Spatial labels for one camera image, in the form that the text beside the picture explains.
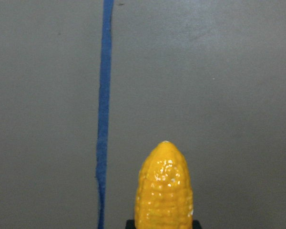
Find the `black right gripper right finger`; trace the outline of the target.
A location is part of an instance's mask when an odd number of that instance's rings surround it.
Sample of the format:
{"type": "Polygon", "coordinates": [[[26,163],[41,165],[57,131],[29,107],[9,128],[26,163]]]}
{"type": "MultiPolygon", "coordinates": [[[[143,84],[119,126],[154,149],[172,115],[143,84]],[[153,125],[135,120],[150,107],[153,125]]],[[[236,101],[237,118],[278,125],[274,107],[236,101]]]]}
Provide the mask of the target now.
{"type": "Polygon", "coordinates": [[[198,220],[193,220],[192,229],[202,229],[202,226],[198,220]]]}

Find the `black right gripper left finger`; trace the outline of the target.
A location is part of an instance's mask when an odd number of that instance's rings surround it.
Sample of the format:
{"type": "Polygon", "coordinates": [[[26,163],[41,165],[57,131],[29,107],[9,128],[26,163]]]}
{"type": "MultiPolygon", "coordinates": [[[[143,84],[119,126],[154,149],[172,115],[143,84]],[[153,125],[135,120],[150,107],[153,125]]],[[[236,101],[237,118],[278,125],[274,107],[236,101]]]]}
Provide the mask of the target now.
{"type": "Polygon", "coordinates": [[[129,219],[126,221],[125,229],[135,229],[135,222],[133,219],[129,219]]]}

